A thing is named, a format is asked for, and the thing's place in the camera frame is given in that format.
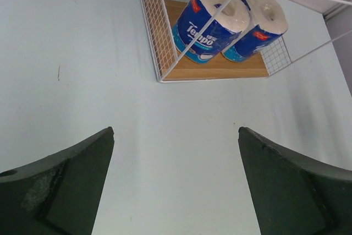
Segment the blue white-striped toilet roll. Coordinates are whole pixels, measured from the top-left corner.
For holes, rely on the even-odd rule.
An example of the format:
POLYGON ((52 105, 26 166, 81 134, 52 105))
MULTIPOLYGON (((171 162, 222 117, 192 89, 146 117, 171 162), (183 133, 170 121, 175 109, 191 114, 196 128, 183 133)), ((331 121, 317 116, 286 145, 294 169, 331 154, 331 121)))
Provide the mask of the blue white-striped toilet roll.
POLYGON ((241 1, 248 9, 250 22, 239 38, 222 51, 232 62, 246 61, 288 30, 284 11, 276 0, 241 1))

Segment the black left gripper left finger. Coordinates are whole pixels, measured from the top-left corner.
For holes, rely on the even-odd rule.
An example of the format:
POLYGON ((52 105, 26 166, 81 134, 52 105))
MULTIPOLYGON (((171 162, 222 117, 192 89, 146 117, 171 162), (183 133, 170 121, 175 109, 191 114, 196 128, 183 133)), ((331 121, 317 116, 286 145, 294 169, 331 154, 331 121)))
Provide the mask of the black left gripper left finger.
POLYGON ((91 234, 114 131, 1 173, 1 234, 91 234))

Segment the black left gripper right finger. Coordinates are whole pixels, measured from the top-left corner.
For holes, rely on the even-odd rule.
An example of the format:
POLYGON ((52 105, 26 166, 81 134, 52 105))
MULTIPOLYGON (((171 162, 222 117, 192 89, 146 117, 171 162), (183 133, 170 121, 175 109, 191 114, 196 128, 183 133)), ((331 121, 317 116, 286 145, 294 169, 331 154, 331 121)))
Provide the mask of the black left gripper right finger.
POLYGON ((239 150, 261 234, 351 234, 351 171, 239 128, 239 150))

